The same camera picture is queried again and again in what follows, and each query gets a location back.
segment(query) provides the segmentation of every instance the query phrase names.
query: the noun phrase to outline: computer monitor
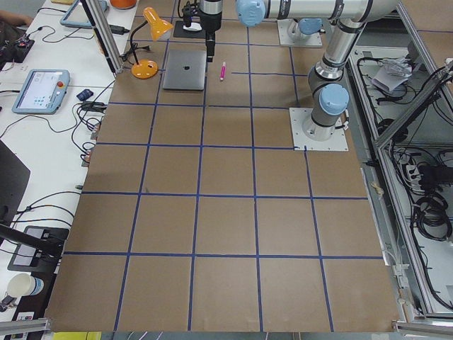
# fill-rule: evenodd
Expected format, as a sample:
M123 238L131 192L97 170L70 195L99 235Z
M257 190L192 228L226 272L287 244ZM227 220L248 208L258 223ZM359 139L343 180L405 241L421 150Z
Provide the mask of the computer monitor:
M69 230L27 226L11 228L30 179L30 170L0 140L0 243L17 243L8 269L52 272L57 266Z
M30 170L0 140L0 223L11 225L30 179Z

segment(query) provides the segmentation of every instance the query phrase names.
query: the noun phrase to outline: desk lamp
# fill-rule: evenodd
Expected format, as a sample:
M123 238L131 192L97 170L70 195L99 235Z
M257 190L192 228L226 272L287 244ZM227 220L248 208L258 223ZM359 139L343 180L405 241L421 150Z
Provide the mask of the desk lamp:
M157 15L156 11L152 7L146 7L143 10L143 16L145 17L146 21L135 28L131 35L130 35L130 48L132 53L134 54L135 64L132 66L132 74L140 79L147 79L154 76L159 68L157 67L157 63L149 60L149 59L141 59L138 60L137 54L135 53L135 48L132 43L134 39L134 34L142 27L144 27L147 23L151 26L151 38L153 41L162 38L162 40L169 39L171 34L171 29L173 25L168 21L162 20Z

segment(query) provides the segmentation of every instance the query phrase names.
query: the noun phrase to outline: marker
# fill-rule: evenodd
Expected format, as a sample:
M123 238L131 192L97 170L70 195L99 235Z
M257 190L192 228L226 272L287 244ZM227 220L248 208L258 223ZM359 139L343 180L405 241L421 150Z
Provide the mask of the marker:
M227 62L223 62L222 69L220 70L220 81L224 80L226 69L227 69Z

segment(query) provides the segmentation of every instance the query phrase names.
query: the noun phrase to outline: white desk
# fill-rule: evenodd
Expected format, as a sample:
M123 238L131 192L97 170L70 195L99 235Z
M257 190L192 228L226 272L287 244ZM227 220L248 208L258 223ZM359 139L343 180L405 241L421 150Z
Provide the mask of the white desk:
M68 6L53 4L47 0L43 7L56 9L67 9ZM107 19L110 24L124 26L130 29L137 7L121 11L110 7L107 12ZM36 16L28 32L33 32L40 26L51 26L57 32L48 37L49 40L58 40L74 31L74 28L66 28L59 24L62 13L56 11L42 10ZM21 89L28 72L31 69L68 69L71 74L70 85L64 97L61 107L54 115L44 115L56 130L69 128L75 123L72 115L72 107L79 103L76 95L85 88L94 92L93 100L109 83L114 79L108 64L101 54L95 39L66 39L59 43L46 43L41 41L42 37L51 30L43 30L33 33L32 39L35 44L26 57L23 64L15 64L6 72L0 72L0 91L10 89ZM80 30L78 36L90 37L91 30ZM114 35L118 50L122 52L127 44L127 36ZM104 103L108 102L111 88L97 99ZM11 111L16 100L16 93L0 93L0 134L6 126L22 118ZM100 116L98 113L89 113L87 117ZM91 132L85 125L80 125L74 135L78 145L90 141ZM87 169L81 166L80 150L71 142L71 130L56 134L52 132L44 120L37 118L26 118L13 125L1 140L15 152L19 159L31 170L30 181L19 209L24 209L35 200L51 193L59 191L75 191L75 187L83 185ZM48 198L44 204L55 204L62 206L75 213L79 201L79 195L61 194ZM71 222L71 216L63 210L56 208L40 208L27 212L21 219L33 220L39 218L57 218ZM41 225L46 227L67 227L64 223L55 221L19 223L17 229L23 231L27 225ZM14 251L15 246L3 242L1 249ZM18 272L8 271L6 267L11 255L0 253L0 295L6 292L9 280ZM15 309L0 313L0 322L11 321Z
M19 89L20 84L2 83L0 91L7 89ZM71 113L72 106L79 103L76 95L82 88L70 86L64 97L62 106L54 115L42 115L50 121L56 130L64 130L75 123ZM102 89L94 89L95 96ZM108 102L111 89L98 99L104 103ZM0 94L0 103L3 110L0 112L0 134L6 126L13 121L22 118L11 111L17 94ZM99 117L99 113L89 113L87 117ZM80 125L74 135L78 145L90 141L91 132L85 125ZM26 118L8 129L8 132L1 139L30 169L30 181L23 196L20 210L35 200L58 191L77 191L75 187L82 185L85 181L87 168L81 166L80 150L71 142L71 130L56 134L52 132L44 120L37 118ZM42 204L55 204L62 206L75 213L79 195L61 194L42 201ZM40 218L57 218L71 223L71 216L63 210L56 208L39 208L24 214L22 220L33 220ZM40 225L46 227L67 227L62 222L42 221L30 223L18 223L17 230L23 231L27 225ZM0 249L14 251L15 246L3 242ZM15 271L8 271L6 267L11 255L0 254L0 295L6 292L9 280L18 274ZM15 310L11 309L0 313L0 322L11 321Z
M56 9L68 9L68 6L58 5L47 0L43 7ZM106 18L109 24L123 26L130 29L134 19L136 7L129 10L119 10L109 6ZM27 30L31 33L40 26L50 26L56 30L55 34L47 37L46 40L56 41L76 30L62 26L59 20L63 13L50 10L41 10L32 25ZM71 85L84 87L104 87L113 80L108 64L96 42L96 38L91 40L69 38L57 43L43 42L42 38L51 33L50 28L44 27L42 30L30 35L35 40L35 44L28 53L22 64L14 64L13 68L0 72L0 81L22 84L31 69L67 69L71 74ZM74 36L89 38L93 35L92 30L81 29ZM113 35L120 53L126 47L127 36Z

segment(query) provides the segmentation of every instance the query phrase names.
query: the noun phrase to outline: paper cup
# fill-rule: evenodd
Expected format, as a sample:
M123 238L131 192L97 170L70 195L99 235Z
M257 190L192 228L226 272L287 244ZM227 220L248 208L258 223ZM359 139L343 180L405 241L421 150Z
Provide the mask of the paper cup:
M6 292L13 298L21 296L37 295L44 288L44 281L26 273L14 276L8 283Z

